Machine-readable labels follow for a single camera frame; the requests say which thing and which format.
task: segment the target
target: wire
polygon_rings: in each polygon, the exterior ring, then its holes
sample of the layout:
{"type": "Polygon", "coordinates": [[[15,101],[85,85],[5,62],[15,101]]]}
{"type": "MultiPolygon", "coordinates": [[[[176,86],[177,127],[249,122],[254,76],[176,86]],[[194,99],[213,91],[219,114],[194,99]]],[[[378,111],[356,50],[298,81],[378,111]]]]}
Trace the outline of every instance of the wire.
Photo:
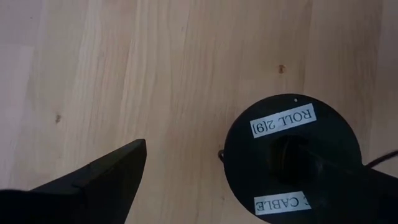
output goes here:
{"type": "Polygon", "coordinates": [[[224,150],[218,151],[218,158],[224,162],[224,150]]]}
{"type": "Polygon", "coordinates": [[[398,150],[392,151],[384,156],[378,157],[377,159],[373,160],[372,162],[368,163],[366,167],[373,168],[380,163],[392,159],[393,157],[398,156],[398,150]]]}

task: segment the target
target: black cable spool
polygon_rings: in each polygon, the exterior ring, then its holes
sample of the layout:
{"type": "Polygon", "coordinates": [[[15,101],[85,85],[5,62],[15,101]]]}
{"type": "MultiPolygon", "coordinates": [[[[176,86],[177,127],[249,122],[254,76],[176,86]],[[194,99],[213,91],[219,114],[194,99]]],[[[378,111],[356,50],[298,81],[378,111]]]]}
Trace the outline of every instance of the black cable spool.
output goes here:
{"type": "Polygon", "coordinates": [[[333,108],[304,95],[271,96],[233,123],[219,153],[229,186],[253,215],[269,223],[318,223],[302,187],[316,183],[325,162],[362,167],[349,124],[333,108]]]}

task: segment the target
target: white label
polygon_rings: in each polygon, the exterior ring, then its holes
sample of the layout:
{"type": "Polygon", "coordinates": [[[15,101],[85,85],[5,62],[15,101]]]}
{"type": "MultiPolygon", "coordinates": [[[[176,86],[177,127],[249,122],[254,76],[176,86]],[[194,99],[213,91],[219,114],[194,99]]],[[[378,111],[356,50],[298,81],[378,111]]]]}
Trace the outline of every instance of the white label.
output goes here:
{"type": "Polygon", "coordinates": [[[255,197],[254,207],[256,208],[256,215],[268,215],[311,209],[304,193],[301,191],[255,197]]]}
{"type": "Polygon", "coordinates": [[[317,120],[312,103],[250,121],[254,138],[317,120]]]}

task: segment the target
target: wooden surface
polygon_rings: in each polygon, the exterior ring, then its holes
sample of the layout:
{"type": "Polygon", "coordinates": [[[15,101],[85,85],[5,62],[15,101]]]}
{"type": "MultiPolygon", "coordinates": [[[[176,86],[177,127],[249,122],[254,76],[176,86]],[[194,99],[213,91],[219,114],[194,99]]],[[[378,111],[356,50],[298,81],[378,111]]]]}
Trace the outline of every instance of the wooden surface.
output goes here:
{"type": "MultiPolygon", "coordinates": [[[[146,138],[127,223],[262,223],[216,156],[231,123],[262,98],[303,93],[347,119],[364,162],[397,149],[397,10],[395,0],[0,0],[0,187],[31,189],[146,138]]],[[[398,175],[396,164],[378,169],[398,175]]]]}

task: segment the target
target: wooden table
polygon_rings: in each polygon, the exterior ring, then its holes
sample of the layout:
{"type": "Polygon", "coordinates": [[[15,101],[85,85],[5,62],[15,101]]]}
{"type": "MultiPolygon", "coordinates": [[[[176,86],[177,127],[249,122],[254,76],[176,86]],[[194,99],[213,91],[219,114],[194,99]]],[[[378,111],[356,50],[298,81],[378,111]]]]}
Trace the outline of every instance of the wooden table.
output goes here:
{"type": "MultiPolygon", "coordinates": [[[[0,0],[0,187],[31,189],[137,138],[127,223],[262,223],[217,158],[234,119],[318,98],[363,161],[398,148],[396,0],[0,0]]],[[[378,169],[398,175],[395,161],[378,169]]]]}

